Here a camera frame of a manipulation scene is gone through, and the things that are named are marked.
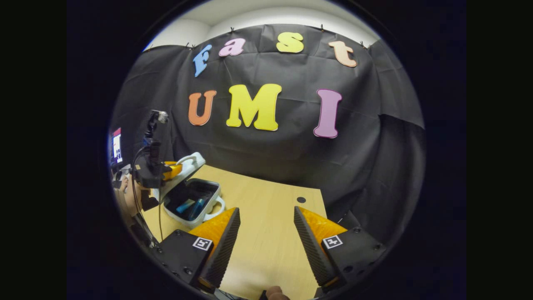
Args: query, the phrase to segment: black cloth backdrop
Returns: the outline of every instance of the black cloth backdrop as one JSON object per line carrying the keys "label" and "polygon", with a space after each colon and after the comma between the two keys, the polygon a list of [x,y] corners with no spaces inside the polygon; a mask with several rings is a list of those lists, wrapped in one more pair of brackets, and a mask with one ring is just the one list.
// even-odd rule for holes
{"label": "black cloth backdrop", "polygon": [[[301,53],[277,50],[277,36],[286,31],[303,36]],[[220,49],[234,38],[246,40],[243,53],[220,57]],[[357,67],[336,60],[328,45],[333,41],[353,48]],[[207,68],[195,77],[193,58],[208,44],[213,48]],[[282,87],[276,103],[278,130],[259,130],[253,123],[249,128],[226,126],[229,87],[244,84],[253,99],[267,83]],[[313,134],[320,115],[318,89],[343,97],[334,139]],[[208,90],[216,91],[211,118],[194,126],[188,120],[189,95]],[[204,103],[202,96],[198,115]],[[198,151],[216,168],[319,188],[329,219],[358,221],[389,247],[414,211],[425,167],[424,123],[405,70],[382,41],[365,49],[318,28],[262,25],[220,35],[194,49],[169,45],[145,51],[124,82],[110,128],[122,128],[126,162],[142,146],[151,109],[171,117],[155,133],[164,160]]]}

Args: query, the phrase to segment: blue object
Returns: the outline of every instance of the blue object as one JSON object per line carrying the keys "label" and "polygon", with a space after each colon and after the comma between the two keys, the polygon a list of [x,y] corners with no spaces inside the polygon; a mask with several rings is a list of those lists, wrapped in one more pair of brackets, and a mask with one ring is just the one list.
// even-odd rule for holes
{"label": "blue object", "polygon": [[192,201],[191,199],[187,199],[187,201],[185,201],[184,204],[176,208],[176,211],[182,214],[185,210],[187,210],[193,204],[194,204],[194,201]]}
{"label": "blue object", "polygon": [[198,201],[196,201],[195,206],[192,208],[191,213],[189,214],[189,221],[192,221],[200,215],[201,209],[204,207],[205,200],[203,198],[200,198]]}
{"label": "blue object", "polygon": [[211,46],[210,44],[205,46],[205,48],[203,48],[200,53],[198,53],[198,55],[196,55],[193,59],[192,59],[192,62],[195,63],[195,67],[196,67],[196,73],[195,73],[195,77],[198,77],[198,75],[200,75],[200,73],[205,70],[205,68],[207,67],[207,65],[204,63],[204,61],[207,61],[207,59],[209,58],[209,50],[212,48],[213,46]]}

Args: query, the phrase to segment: foam letter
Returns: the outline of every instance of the foam letter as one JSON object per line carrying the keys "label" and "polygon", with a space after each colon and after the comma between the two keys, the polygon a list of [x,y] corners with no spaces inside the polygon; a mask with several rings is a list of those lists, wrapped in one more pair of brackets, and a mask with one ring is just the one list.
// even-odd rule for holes
{"label": "foam letter", "polygon": [[246,40],[243,38],[235,38],[233,40],[229,40],[224,44],[225,47],[220,49],[219,55],[220,56],[239,55],[243,52],[243,46],[245,42]]}
{"label": "foam letter", "polygon": [[341,94],[336,91],[320,89],[317,91],[320,96],[320,119],[318,126],[313,130],[317,137],[336,138],[338,135],[335,129],[335,119],[337,117],[337,105],[342,100]]}
{"label": "foam letter", "polygon": [[194,93],[189,96],[189,122],[192,125],[202,126],[211,117],[211,108],[213,107],[213,97],[216,95],[216,91],[207,91],[204,93],[205,108],[204,114],[200,117],[197,114],[198,100],[201,97],[201,93]]}
{"label": "foam letter", "polygon": [[351,68],[357,65],[357,62],[355,60],[350,59],[348,57],[348,52],[353,53],[353,49],[346,46],[344,42],[336,41],[336,42],[331,42],[328,45],[333,47],[333,49],[335,50],[335,58],[338,60],[338,62]]}
{"label": "foam letter", "polygon": [[205,46],[205,48],[203,48],[200,53],[198,53],[198,55],[196,55],[194,58],[193,58],[193,62],[195,63],[195,67],[196,67],[196,73],[195,73],[195,77],[198,77],[198,75],[200,75],[200,73],[205,70],[205,68],[207,67],[206,64],[204,64],[204,61],[207,61],[207,59],[209,58],[209,50],[212,48],[213,46],[211,45],[207,45]]}
{"label": "foam letter", "polygon": [[299,33],[284,32],[278,35],[279,43],[276,44],[279,52],[298,53],[303,50],[303,36]]}
{"label": "foam letter", "polygon": [[229,91],[231,94],[231,108],[230,118],[226,121],[227,126],[240,126],[240,111],[246,127],[250,127],[255,114],[258,114],[257,121],[254,122],[254,126],[257,129],[278,130],[278,123],[276,123],[276,100],[278,99],[278,94],[281,92],[281,86],[273,83],[265,84],[259,89],[254,100],[252,100],[248,89],[243,84],[234,85],[230,87]]}

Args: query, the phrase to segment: white ceiling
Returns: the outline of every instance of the white ceiling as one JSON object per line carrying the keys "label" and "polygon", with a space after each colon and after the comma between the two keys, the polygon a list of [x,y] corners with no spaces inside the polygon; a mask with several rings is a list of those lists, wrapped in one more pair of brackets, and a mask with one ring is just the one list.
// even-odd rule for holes
{"label": "white ceiling", "polygon": [[356,16],[325,0],[211,0],[190,10],[180,18],[215,26],[235,15],[271,7],[302,7],[325,12],[357,25],[376,40],[379,39],[377,34]]}

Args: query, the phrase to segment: wooden table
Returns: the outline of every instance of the wooden table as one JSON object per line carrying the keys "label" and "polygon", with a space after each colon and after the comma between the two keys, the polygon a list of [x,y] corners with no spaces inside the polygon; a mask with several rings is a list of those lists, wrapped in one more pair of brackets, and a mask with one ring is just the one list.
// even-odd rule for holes
{"label": "wooden table", "polygon": [[[294,226],[294,206],[326,217],[320,190],[255,179],[201,167],[193,178],[220,183],[226,209],[240,209],[240,228],[220,289],[250,300],[280,286],[291,300],[314,297],[317,282]],[[296,198],[304,197],[305,203]],[[220,209],[220,204],[213,212]],[[157,208],[143,213],[153,235],[161,241]],[[161,227],[167,237],[176,229],[188,231],[161,209]]]}

